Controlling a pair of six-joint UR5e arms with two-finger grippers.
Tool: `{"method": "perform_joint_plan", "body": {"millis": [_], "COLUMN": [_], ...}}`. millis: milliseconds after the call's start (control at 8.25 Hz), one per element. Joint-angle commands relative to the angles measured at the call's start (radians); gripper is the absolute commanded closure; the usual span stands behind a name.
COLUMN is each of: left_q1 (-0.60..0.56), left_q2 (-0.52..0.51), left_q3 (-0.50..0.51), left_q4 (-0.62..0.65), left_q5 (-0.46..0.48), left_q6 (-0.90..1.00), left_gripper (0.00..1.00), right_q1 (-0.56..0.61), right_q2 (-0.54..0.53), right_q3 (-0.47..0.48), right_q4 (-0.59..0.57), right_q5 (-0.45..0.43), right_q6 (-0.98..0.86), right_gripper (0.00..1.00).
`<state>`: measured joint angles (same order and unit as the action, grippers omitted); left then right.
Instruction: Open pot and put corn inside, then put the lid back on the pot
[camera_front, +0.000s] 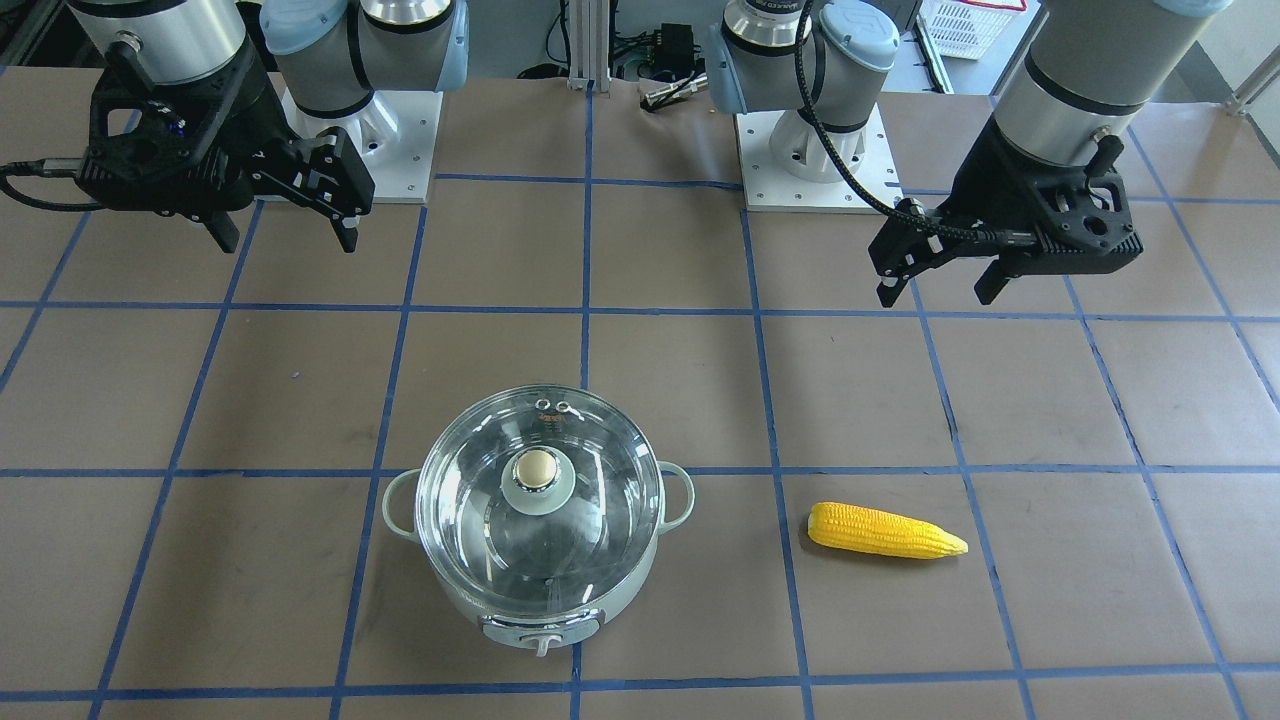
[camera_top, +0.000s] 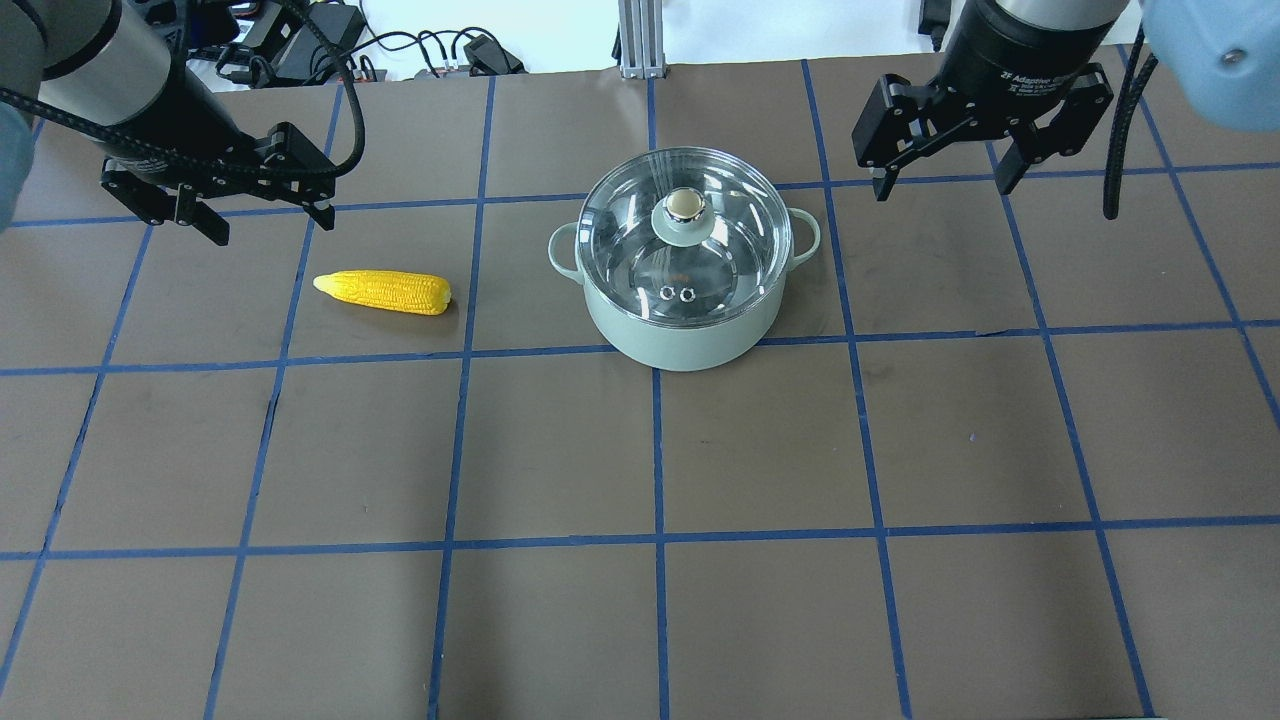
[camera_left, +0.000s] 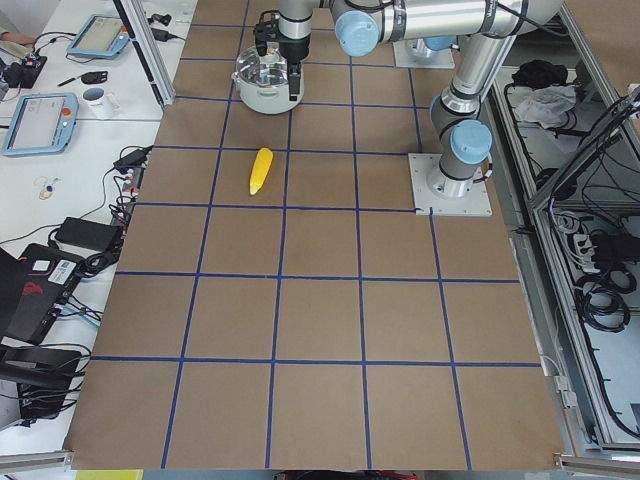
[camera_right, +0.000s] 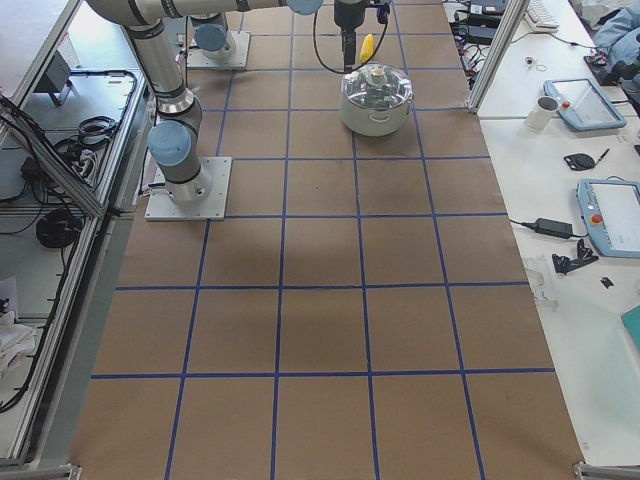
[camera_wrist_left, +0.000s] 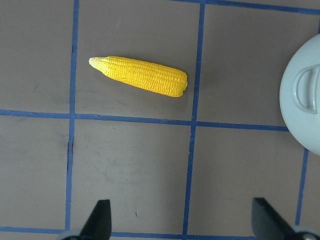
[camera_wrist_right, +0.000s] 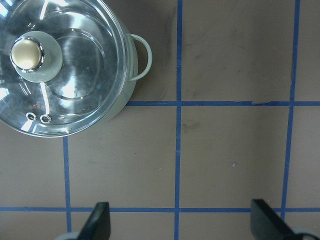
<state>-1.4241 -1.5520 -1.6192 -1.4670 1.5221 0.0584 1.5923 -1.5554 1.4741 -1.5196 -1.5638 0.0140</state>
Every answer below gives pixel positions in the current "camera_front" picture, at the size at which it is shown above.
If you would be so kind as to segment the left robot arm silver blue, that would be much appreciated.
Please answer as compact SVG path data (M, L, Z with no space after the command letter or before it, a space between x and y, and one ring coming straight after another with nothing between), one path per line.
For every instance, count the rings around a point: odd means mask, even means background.
M1024 275L1101 275L1142 254L1116 161L1123 132L1224 1L1044 1L1044 22L934 209L888 205L856 178L858 141L900 46L865 1L731 1L704 45L713 102L780 111L772 152L809 181L845 184L884 224L869 258L884 307L908 282L988 258L980 304Z

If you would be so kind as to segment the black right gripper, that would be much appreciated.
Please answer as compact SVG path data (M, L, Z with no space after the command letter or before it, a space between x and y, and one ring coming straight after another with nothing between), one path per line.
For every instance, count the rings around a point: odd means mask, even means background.
M375 181L349 133L301 138L248 40L200 79L163 85L124 40L90 105L77 186L106 209L196 217L224 254L241 246L233 211L274 195L325 217L343 252L358 242Z

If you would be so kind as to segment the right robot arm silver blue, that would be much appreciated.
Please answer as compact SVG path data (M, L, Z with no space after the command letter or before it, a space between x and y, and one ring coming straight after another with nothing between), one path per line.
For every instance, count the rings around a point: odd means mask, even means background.
M378 200L422 199L442 95L468 70L466 1L72 1L106 69L76 184L183 217L224 252L230 215L283 199L353 252Z

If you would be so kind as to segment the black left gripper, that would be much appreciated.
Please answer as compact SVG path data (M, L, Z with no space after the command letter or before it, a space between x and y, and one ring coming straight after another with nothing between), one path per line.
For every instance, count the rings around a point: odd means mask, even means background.
M1116 135L1085 142L1082 165L1056 167L1023 152L988 119L938 206L943 225L915 199L900 199L872 240L879 305L892 307L908 282L960 256L998 251L1000 231L1033 233L1036 246L1000 252L974 283L989 306L1012 275L1108 274L1144 250L1115 161Z

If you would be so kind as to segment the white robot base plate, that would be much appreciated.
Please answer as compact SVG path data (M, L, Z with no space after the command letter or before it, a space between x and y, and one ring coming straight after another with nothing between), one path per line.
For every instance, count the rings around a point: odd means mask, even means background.
M845 182L817 132L796 111L739 114L735 124L749 211L876 211ZM829 137L861 187L886 205L902 199L879 106L860 129Z
M375 183L375 204L424 205L443 97L428 91L378 91L355 114L321 118L301 110L285 91L282 106L291 128L303 137L329 127L347 131Z

